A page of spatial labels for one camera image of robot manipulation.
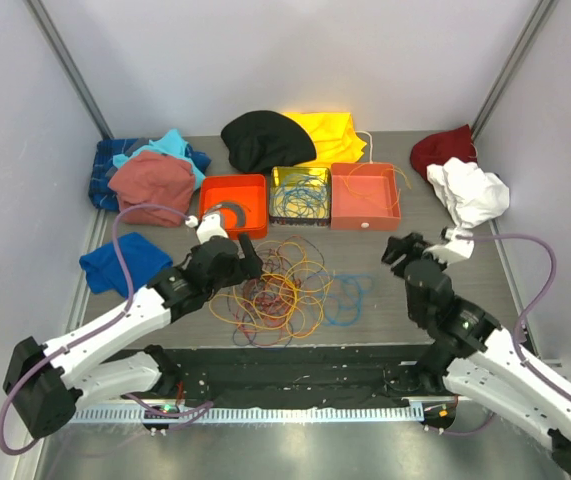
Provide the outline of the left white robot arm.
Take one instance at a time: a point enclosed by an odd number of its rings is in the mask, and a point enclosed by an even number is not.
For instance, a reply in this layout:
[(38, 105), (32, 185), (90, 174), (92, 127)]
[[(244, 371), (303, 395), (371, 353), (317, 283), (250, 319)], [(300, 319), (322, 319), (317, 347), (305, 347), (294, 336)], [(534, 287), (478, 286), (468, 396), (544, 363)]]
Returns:
[(14, 346), (1, 410), (14, 409), (33, 440), (65, 426), (102, 400), (150, 392), (170, 397), (180, 369), (150, 346), (124, 360), (113, 355), (138, 338), (201, 309), (221, 289), (262, 275), (263, 263), (246, 234), (214, 236), (194, 246), (180, 265), (161, 270), (108, 313), (43, 344), (27, 337)]

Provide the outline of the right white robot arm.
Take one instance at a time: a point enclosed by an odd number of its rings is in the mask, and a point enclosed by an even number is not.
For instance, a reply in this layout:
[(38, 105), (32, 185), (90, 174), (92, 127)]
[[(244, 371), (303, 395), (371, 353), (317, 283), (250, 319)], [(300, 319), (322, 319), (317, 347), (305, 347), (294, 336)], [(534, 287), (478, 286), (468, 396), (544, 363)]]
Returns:
[(410, 375), (427, 394), (467, 397), (519, 427), (571, 476), (571, 382), (523, 348), (522, 319), (508, 330), (456, 294), (445, 272), (493, 236), (458, 228), (441, 236), (436, 244), (419, 233), (392, 236), (381, 257), (404, 282), (409, 319), (433, 341)]

